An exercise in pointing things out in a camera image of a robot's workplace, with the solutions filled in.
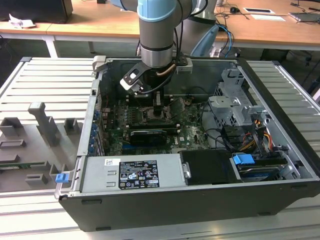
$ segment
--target warning label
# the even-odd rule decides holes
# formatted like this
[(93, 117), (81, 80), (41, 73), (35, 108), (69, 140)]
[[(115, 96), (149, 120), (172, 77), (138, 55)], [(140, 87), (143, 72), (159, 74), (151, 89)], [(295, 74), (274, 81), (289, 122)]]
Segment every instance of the warning label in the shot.
[(159, 188), (157, 161), (121, 161), (119, 163), (119, 188)]

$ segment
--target robotic arm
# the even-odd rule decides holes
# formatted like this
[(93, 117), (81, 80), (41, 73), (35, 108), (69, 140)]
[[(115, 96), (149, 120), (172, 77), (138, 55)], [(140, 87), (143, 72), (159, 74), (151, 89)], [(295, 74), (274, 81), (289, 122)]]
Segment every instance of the robotic arm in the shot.
[[(194, 11), (197, 0), (111, 0), (111, 3), (137, 12), (139, 17), (142, 62), (137, 63), (120, 84), (136, 95), (153, 93), (169, 82), (175, 71), (174, 30)], [(140, 79), (151, 86), (151, 90), (143, 92)]]

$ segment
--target blue tab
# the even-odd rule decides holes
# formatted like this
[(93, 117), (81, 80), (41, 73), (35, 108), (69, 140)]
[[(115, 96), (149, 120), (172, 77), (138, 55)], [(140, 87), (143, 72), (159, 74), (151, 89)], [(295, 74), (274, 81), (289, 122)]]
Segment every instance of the blue tab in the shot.
[(256, 163), (251, 154), (237, 154), (233, 157), (233, 161), (236, 165)]
[(57, 184), (68, 183), (69, 182), (69, 173), (59, 173), (59, 174), (57, 174), (56, 177), (55, 177), (55, 182)]

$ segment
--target metal bracket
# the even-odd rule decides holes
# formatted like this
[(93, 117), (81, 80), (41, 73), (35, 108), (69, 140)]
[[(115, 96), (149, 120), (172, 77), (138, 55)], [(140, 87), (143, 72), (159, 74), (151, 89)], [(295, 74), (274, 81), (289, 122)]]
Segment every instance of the metal bracket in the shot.
[(193, 65), (191, 59), (189, 57), (187, 57), (186, 58), (186, 64), (176, 66), (175, 71), (176, 71), (177, 74), (179, 74), (179, 73), (187, 73), (187, 72), (192, 74), (193, 67), (194, 67), (194, 65)]

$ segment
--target blue cable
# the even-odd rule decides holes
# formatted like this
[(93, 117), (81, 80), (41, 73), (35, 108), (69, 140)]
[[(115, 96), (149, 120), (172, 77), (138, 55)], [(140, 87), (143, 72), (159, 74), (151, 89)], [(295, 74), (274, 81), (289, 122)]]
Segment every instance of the blue cable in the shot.
[(229, 41), (230, 41), (230, 43), (229, 43), (229, 48), (228, 48), (228, 52), (225, 54), (225, 58), (228, 56), (228, 53), (230, 52), (230, 50), (231, 50), (231, 46), (232, 46), (232, 38), (231, 38), (231, 34), (230, 34), (230, 32), (225, 28), (225, 27), (223, 27), (222, 25), (219, 25), (219, 24), (217, 24), (220, 28), (222, 28), (227, 34), (228, 34), (228, 36), (229, 36)]

